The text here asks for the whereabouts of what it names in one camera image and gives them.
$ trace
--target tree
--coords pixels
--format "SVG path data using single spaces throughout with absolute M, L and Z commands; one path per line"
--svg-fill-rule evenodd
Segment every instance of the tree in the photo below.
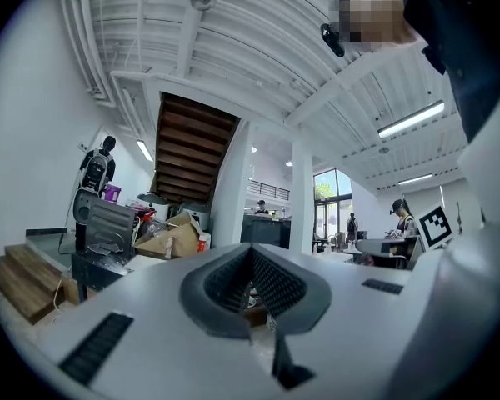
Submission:
M 332 187 L 329 183 L 319 183 L 315 185 L 315 199 L 320 200 L 322 198 L 333 197 L 337 194 L 332 191 Z

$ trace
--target staircase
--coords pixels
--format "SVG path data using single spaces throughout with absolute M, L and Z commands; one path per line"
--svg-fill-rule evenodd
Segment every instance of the staircase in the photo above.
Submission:
M 0 257 L 0 290 L 31 324 L 53 310 L 53 297 L 60 280 L 59 270 L 24 244 L 7 246 L 6 255 Z M 63 300 L 61 286 L 56 304 Z
M 238 122 L 226 112 L 165 95 L 157 124 L 152 191 L 175 203 L 211 203 Z

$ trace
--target person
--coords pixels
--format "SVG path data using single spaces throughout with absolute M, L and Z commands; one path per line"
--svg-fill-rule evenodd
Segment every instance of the person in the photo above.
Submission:
M 500 0 L 332 0 L 329 27 L 360 53 L 425 42 L 427 60 L 448 72 L 471 142 L 500 98 L 497 9 Z
M 347 220 L 347 240 L 353 242 L 357 239 L 358 234 L 358 220 L 354 212 L 350 213 L 350 218 Z
M 399 198 L 392 204 L 391 213 L 396 213 L 396 215 L 400 218 L 396 231 L 404 234 L 408 224 L 414 220 L 411 211 L 409 210 L 408 202 Z
M 111 157 L 111 151 L 115 148 L 115 145 L 117 145 L 117 140 L 114 137 L 108 136 L 104 139 L 102 148 L 98 150 L 100 154 L 103 156 L 109 158 Z M 82 161 L 82 164 L 80 166 L 80 171 L 83 171 L 87 168 L 89 161 L 94 157 L 94 150 L 91 150 L 87 153 L 85 158 Z M 108 159 L 107 162 L 107 173 L 106 173 L 106 178 L 104 179 L 104 185 L 103 188 L 100 189 L 100 193 L 98 194 L 99 197 L 102 197 L 103 190 L 108 184 L 109 181 L 113 180 L 113 176 L 115 175 L 115 169 L 117 167 L 117 164 L 115 163 L 115 159 L 111 157 Z M 79 187 L 85 187 L 86 179 L 84 178 L 82 180 L 81 185 Z M 76 250 L 77 251 L 82 251 L 85 249 L 85 232 L 86 232 L 86 226 L 82 225 L 80 223 L 76 222 Z
M 257 211 L 257 213 L 264 213 L 265 215 L 268 215 L 267 204 L 265 203 L 265 201 L 259 200 L 257 204 L 259 205 L 259 210 Z

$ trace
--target qr code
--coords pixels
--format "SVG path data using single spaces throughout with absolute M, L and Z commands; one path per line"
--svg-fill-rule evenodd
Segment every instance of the qr code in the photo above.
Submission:
M 419 222 L 420 228 L 426 238 L 427 248 L 432 248 L 452 236 L 452 229 L 443 208 L 440 206 L 420 217 Z

